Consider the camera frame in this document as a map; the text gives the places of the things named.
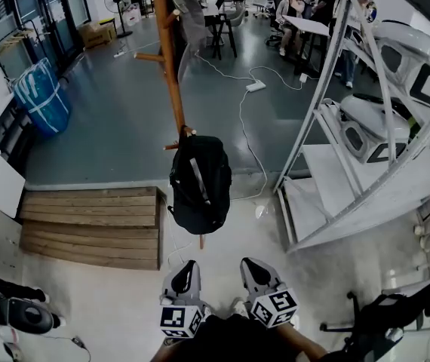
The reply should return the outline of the person's white shoe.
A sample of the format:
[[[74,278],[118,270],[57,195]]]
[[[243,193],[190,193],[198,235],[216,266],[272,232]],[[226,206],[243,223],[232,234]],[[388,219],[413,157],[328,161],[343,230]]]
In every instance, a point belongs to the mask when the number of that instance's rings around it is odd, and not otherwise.
[[[232,303],[232,314],[237,314],[243,318],[249,318],[245,301],[242,298],[237,298]]]

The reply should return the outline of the white robot head shell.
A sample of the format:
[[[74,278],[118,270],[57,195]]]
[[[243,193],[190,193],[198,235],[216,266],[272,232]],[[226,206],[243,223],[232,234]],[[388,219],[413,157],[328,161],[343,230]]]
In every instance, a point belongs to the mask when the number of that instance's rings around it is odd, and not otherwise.
[[[385,20],[373,27],[373,37],[388,81],[412,100],[430,107],[430,35]]]
[[[389,159],[384,102],[378,97],[352,94],[339,105],[340,135],[346,148],[362,164]]]

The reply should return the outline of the black storage shelf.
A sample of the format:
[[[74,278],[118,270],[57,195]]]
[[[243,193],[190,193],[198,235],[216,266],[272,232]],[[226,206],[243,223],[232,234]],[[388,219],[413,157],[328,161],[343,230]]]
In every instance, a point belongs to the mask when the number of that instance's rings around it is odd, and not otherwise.
[[[21,176],[26,173],[27,159],[36,137],[37,127],[27,111],[12,99],[0,115],[0,155]]]

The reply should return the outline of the black backpack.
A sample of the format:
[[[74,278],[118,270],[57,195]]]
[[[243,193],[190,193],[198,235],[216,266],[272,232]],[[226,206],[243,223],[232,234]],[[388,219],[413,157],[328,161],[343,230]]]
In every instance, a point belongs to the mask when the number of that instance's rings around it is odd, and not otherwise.
[[[182,126],[169,180],[174,201],[168,210],[180,227],[192,235],[206,235],[223,226],[232,170],[220,139],[188,135]]]

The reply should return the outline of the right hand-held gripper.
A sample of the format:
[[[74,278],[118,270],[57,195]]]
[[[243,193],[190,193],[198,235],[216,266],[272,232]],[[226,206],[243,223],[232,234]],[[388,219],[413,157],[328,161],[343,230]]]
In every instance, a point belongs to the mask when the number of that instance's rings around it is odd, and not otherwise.
[[[275,268],[261,260],[244,257],[240,272],[247,301],[253,303],[250,313],[256,320],[268,329],[291,321],[299,302],[293,288],[285,286]]]

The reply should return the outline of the person's left forearm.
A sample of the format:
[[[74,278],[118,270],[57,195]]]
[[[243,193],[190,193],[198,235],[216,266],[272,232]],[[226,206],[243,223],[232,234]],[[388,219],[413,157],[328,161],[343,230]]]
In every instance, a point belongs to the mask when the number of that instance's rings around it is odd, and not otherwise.
[[[183,355],[183,339],[165,338],[149,362],[177,362]]]

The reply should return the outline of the white metal shelving unit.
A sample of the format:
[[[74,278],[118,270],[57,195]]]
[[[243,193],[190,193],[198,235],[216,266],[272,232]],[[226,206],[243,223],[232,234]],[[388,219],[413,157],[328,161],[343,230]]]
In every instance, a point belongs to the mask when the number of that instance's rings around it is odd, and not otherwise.
[[[364,38],[356,34],[345,38],[352,7],[363,21]],[[290,250],[371,229],[430,199],[430,107],[412,100],[388,81],[373,37],[373,27],[382,21],[410,24],[400,21],[392,10],[369,25],[357,0],[338,0],[335,14],[315,92],[275,185]],[[389,140],[387,161],[362,164],[342,141],[339,105],[344,98],[333,100],[326,92],[343,48],[376,75],[378,93],[353,94],[383,100]]]

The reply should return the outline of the person's torso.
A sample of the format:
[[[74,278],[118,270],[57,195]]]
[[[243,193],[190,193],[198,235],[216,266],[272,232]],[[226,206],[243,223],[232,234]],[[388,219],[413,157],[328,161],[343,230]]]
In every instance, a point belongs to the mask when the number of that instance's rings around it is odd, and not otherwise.
[[[194,338],[176,347],[168,362],[296,362],[302,352],[257,320],[211,315]]]

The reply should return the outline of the blue wrapped roll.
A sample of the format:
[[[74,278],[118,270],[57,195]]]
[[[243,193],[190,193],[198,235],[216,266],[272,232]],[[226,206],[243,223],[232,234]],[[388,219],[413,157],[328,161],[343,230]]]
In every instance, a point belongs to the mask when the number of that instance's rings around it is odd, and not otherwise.
[[[16,101],[44,138],[67,128],[72,106],[47,57],[15,79],[13,89]]]

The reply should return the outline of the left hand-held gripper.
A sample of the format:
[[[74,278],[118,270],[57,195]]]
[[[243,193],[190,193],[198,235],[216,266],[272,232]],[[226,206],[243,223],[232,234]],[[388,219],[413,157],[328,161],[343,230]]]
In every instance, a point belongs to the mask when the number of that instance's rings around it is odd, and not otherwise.
[[[172,269],[164,278],[162,293],[198,296],[201,291],[201,273],[198,263],[189,260]],[[167,338],[192,339],[205,318],[208,304],[200,299],[161,297],[160,329]]]

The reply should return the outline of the black frame trolley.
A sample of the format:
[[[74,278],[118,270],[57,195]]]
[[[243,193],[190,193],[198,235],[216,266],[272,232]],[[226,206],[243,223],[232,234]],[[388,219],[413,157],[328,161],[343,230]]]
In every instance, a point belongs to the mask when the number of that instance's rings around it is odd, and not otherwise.
[[[26,42],[33,29],[15,29],[0,39],[0,67],[7,79],[18,78],[32,65]]]

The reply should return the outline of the wooden stepped platform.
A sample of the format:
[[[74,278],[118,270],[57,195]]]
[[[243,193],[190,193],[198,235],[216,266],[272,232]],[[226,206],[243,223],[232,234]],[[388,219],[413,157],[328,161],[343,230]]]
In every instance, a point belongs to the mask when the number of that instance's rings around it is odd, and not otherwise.
[[[28,191],[20,248],[54,259],[154,271],[161,264],[161,193],[154,186]]]

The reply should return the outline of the glass double door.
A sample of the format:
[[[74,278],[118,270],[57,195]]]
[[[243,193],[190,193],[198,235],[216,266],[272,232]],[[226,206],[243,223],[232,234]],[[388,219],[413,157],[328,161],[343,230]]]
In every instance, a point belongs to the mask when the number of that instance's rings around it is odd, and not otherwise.
[[[62,75],[83,51],[78,27],[90,19],[87,0],[0,0],[0,39],[15,29],[33,29],[26,42],[32,65],[47,57]]]

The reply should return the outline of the person's right forearm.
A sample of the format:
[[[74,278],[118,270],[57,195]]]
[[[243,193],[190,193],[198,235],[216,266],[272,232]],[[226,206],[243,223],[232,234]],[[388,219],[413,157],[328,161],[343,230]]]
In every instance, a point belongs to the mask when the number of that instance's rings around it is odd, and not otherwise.
[[[327,354],[321,345],[301,334],[290,323],[276,327],[275,331],[288,348],[296,354],[303,352],[310,362],[318,362]]]

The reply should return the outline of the black office chair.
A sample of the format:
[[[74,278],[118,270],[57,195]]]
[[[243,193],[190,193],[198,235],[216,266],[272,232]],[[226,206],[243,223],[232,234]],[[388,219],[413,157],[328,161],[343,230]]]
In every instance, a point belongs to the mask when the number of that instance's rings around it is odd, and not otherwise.
[[[350,335],[342,349],[350,362],[377,362],[402,340],[407,326],[415,324],[420,331],[430,318],[430,283],[411,296],[381,294],[362,308],[352,291],[347,298],[353,304],[353,325],[336,328],[322,323],[320,331]]]

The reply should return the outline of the black-legged table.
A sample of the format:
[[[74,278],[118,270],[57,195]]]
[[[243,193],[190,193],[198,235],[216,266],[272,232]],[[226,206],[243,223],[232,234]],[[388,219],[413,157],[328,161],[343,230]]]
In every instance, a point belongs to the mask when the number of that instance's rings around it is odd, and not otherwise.
[[[234,57],[238,56],[235,46],[235,39],[232,30],[232,21],[223,13],[216,4],[206,4],[202,9],[204,13],[205,28],[211,33],[211,44],[213,53],[212,57],[222,59],[221,55],[221,39],[222,35],[229,37],[229,45],[232,49]]]

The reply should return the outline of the white table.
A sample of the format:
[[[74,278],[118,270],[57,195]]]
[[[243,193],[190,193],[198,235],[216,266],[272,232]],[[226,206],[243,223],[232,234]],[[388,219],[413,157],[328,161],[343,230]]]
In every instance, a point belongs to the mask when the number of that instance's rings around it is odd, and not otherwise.
[[[324,66],[329,39],[329,27],[314,20],[292,16],[283,16],[284,21],[297,28],[301,41],[295,56],[294,74],[307,74],[310,78],[319,78]],[[313,51],[320,54],[318,68],[311,66]]]

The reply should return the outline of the black oval floor device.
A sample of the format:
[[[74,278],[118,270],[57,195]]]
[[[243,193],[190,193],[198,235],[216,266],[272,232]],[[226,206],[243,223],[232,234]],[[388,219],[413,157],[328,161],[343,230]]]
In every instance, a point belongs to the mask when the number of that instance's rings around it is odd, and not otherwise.
[[[0,325],[35,335],[67,325],[66,319],[50,311],[48,296],[41,289],[0,282]]]

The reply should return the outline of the wooden coat rack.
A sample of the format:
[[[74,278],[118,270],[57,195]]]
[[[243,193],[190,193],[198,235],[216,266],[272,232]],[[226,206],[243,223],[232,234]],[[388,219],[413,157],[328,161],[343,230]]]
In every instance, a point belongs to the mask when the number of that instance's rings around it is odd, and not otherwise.
[[[143,54],[137,51],[134,57],[138,60],[153,61],[161,65],[161,71],[169,90],[178,133],[176,142],[164,148],[177,150],[184,139],[196,135],[196,130],[186,125],[180,93],[180,82],[194,51],[185,40],[180,12],[175,8],[173,0],[154,0],[154,6],[160,51],[157,54]]]

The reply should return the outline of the cardboard box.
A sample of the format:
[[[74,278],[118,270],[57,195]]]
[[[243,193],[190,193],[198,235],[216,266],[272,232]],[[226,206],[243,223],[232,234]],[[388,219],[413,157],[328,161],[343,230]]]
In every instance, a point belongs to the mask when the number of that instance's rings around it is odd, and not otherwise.
[[[78,34],[86,49],[110,44],[116,39],[115,26],[112,21],[99,24],[89,22],[78,27]]]

